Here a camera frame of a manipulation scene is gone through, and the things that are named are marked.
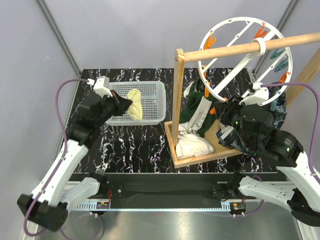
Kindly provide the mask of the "white round clip hanger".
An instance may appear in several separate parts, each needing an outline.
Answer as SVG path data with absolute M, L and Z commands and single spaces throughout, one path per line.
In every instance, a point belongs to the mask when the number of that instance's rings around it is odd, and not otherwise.
M 250 29 L 250 27 L 252 25 L 260 25 L 260 29 L 257 31 L 257 33 L 254 35 L 252 42 L 255 41 L 255 39 L 262 39 L 265 41 L 271 40 L 273 38 L 275 39 L 282 39 L 284 38 L 283 34 L 273 25 L 258 19 L 258 18 L 253 18 L 253 17 L 233 17 L 233 18 L 229 18 L 227 20 L 224 20 L 218 24 L 216 24 L 214 27 L 212 27 L 204 36 L 199 49 L 200 50 L 204 50 L 204 44 L 208 38 L 208 36 L 210 35 L 210 31 L 213 31 L 213 37 L 214 37 L 214 33 L 221 27 L 226 26 L 226 25 L 230 25 L 230 24 L 234 24 L 234 23 L 244 23 L 245 27 L 238 33 L 235 34 L 235 36 L 233 37 L 233 39 L 227 44 L 227 46 L 232 46 L 247 30 Z M 292 57 L 292 52 L 291 49 L 289 47 L 282 47 L 279 48 L 280 51 L 285 50 L 280 57 L 282 58 L 284 55 L 288 56 L 288 66 L 285 67 L 284 69 L 287 69 L 286 72 L 291 72 L 293 71 L 293 57 Z M 218 60 L 218 58 L 213 58 L 208 64 L 206 64 L 206 67 L 204 69 L 202 69 L 202 66 L 204 66 L 202 64 L 202 61 L 199 60 L 197 62 L 198 64 L 198 71 L 199 71 L 199 75 L 200 75 L 200 79 L 202 80 L 203 84 L 205 87 L 208 87 L 208 90 L 210 91 L 210 95 L 212 95 L 214 98 L 216 98 L 217 100 L 221 101 L 221 102 L 226 102 L 227 99 L 225 97 L 222 97 L 220 95 L 221 91 L 224 90 L 227 85 L 236 77 L 236 75 L 238 75 L 238 73 L 240 73 L 240 71 L 242 69 L 244 69 L 247 64 L 253 60 L 254 58 L 263 56 L 266 53 L 267 50 L 265 50 L 265 52 L 260 52 L 260 53 L 248 53 L 246 54 L 246 56 L 235 66 L 235 68 L 233 68 L 231 70 L 231 72 L 229 72 L 222 80 L 220 83 L 218 83 L 215 87 L 211 87 L 208 86 L 207 81 L 209 82 L 209 80 L 204 77 L 204 71 L 208 71 L 209 68 Z M 278 62 L 280 62 L 280 59 L 275 58 L 272 59 L 272 64 L 269 66 L 269 68 L 267 70 L 265 70 L 260 77 L 258 77 L 258 79 L 256 79 L 254 82 L 261 82 L 263 78 L 265 78 L 267 76 L 267 74 L 270 73 L 270 71 L 274 71 L 276 65 L 278 64 Z M 285 83 L 290 82 L 291 80 L 291 74 L 287 76 Z M 264 106 L 266 104 L 271 103 L 273 100 L 275 100 L 276 98 L 279 97 L 280 94 L 284 93 L 285 90 L 287 89 L 286 86 L 281 86 L 279 89 L 275 89 L 275 93 L 271 93 L 270 90 L 269 91 L 269 98 L 268 100 L 266 100 L 265 102 L 262 103 L 261 106 Z

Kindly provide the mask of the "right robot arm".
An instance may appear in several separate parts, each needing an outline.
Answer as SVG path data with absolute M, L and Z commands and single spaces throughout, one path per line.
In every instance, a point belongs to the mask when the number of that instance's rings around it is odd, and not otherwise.
M 240 104 L 235 98 L 215 103 L 216 118 L 231 126 L 250 153 L 276 167 L 295 185 L 281 188 L 235 173 L 224 187 L 232 198 L 259 198 L 288 210 L 300 222 L 320 225 L 320 184 L 312 175 L 308 156 L 289 132 L 273 127 L 273 115 L 258 104 Z

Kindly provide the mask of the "cream sock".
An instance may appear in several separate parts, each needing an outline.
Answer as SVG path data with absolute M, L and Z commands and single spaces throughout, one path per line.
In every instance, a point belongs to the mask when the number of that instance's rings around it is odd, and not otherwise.
M 126 98 L 132 101 L 126 113 L 135 121 L 142 120 L 143 107 L 141 103 L 141 92 L 138 89 L 132 89 L 128 92 Z

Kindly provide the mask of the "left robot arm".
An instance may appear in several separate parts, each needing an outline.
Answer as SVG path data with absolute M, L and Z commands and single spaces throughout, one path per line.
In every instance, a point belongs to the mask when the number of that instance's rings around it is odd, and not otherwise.
M 65 186 L 79 162 L 101 134 L 101 126 L 113 116 L 122 116 L 133 104 L 114 90 L 111 96 L 92 93 L 80 106 L 74 123 L 68 130 L 67 141 L 31 194 L 21 194 L 17 204 L 29 220 L 52 232 L 65 223 L 71 210 L 85 199 L 103 198 L 108 193 L 107 178 L 99 173 L 86 176 L 79 184 L 65 191 Z

